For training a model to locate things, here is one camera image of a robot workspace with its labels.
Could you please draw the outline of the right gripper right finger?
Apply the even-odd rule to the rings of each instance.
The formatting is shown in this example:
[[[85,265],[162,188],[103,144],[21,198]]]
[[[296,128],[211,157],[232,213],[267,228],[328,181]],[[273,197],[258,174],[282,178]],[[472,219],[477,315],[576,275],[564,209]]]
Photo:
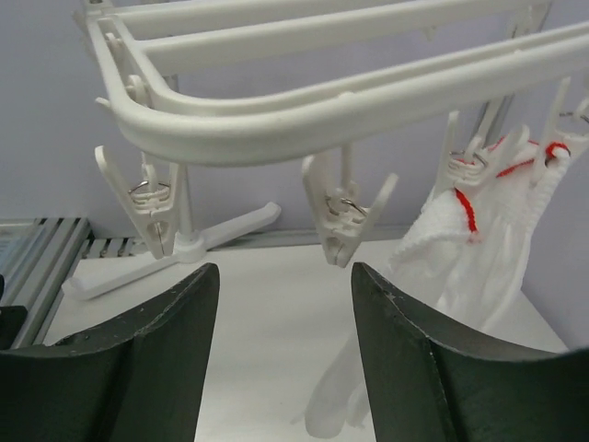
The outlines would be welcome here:
[[[352,268],[352,302],[379,441],[584,441],[588,353],[476,331]]]

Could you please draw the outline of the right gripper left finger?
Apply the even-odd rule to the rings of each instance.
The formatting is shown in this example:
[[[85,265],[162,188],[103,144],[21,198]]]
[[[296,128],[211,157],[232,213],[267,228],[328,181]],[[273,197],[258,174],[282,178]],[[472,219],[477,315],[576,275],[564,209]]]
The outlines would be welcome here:
[[[206,263],[53,345],[2,352],[2,440],[194,440],[219,291]]]

